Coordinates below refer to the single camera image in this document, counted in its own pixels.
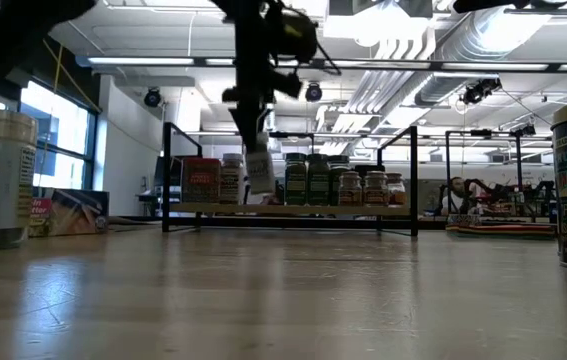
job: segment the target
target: green jar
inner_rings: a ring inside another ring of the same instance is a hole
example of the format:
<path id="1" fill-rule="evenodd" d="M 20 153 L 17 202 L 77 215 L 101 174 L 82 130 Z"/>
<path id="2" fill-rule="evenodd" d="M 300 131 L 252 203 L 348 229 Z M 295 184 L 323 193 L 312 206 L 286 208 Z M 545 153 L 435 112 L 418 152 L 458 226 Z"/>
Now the green jar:
<path id="1" fill-rule="evenodd" d="M 330 165 L 330 205 L 339 205 L 339 186 L 341 174 L 350 171 L 350 157 L 347 155 L 333 155 L 327 158 Z"/>
<path id="2" fill-rule="evenodd" d="M 307 156 L 307 203 L 315 206 L 330 204 L 330 166 L 327 155 L 310 154 Z"/>
<path id="3" fill-rule="evenodd" d="M 285 205 L 305 205 L 307 202 L 306 183 L 305 154 L 285 154 Z"/>

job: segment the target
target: glass jar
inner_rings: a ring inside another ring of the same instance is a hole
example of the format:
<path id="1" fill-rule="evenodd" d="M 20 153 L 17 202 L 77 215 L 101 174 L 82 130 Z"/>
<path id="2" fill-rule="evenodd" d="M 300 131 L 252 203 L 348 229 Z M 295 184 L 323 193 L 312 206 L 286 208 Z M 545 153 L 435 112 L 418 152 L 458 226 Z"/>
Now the glass jar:
<path id="1" fill-rule="evenodd" d="M 330 165 L 330 205 L 338 206 L 341 175 L 350 171 L 350 157 L 333 155 L 327 158 L 327 162 Z"/>
<path id="2" fill-rule="evenodd" d="M 285 154 L 285 205 L 305 205 L 307 201 L 305 154 Z"/>
<path id="3" fill-rule="evenodd" d="M 405 184 L 401 179 L 399 173 L 387 174 L 387 192 L 388 203 L 390 205 L 405 205 L 407 204 L 407 192 L 405 191 Z"/>
<path id="4" fill-rule="evenodd" d="M 243 155 L 223 154 L 221 165 L 221 204 L 238 205 L 243 192 Z"/>
<path id="5" fill-rule="evenodd" d="M 361 206 L 361 177 L 356 171 L 346 171 L 339 179 L 339 205 Z"/>
<path id="6" fill-rule="evenodd" d="M 330 166 L 327 155 L 310 154 L 307 156 L 307 203 L 314 206 L 330 204 Z"/>
<path id="7" fill-rule="evenodd" d="M 387 177 L 382 171 L 369 171 L 365 176 L 363 202 L 368 206 L 387 205 Z"/>

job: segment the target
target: wooden floor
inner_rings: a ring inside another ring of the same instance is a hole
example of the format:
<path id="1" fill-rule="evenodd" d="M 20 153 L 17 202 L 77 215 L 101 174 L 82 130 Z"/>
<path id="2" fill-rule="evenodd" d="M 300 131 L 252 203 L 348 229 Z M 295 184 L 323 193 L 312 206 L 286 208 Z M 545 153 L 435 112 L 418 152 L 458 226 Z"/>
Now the wooden floor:
<path id="1" fill-rule="evenodd" d="M 0 359 L 567 360 L 567 269 L 444 233 L 30 240 L 0 251 Z"/>

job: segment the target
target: metal shelf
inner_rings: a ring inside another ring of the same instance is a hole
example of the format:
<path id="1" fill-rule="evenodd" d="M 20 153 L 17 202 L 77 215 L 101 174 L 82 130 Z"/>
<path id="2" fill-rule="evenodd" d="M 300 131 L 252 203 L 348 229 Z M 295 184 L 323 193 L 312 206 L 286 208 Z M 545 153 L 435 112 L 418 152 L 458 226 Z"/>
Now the metal shelf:
<path id="1" fill-rule="evenodd" d="M 226 205 L 184 203 L 170 205 L 171 212 L 185 213 L 251 213 L 251 214 L 321 214 L 407 216 L 410 209 L 404 206 L 283 206 L 283 205 Z"/>

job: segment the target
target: wall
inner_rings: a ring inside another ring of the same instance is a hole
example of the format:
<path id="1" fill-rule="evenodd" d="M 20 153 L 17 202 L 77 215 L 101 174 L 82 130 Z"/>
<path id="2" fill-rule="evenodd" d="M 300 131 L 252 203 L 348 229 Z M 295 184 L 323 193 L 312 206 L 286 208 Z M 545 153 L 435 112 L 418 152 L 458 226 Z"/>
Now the wall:
<path id="1" fill-rule="evenodd" d="M 143 177 L 148 188 L 154 178 L 161 120 L 117 88 L 112 76 L 101 79 L 99 103 L 94 189 L 110 193 L 111 215 L 142 215 L 135 195 L 144 190 Z"/>

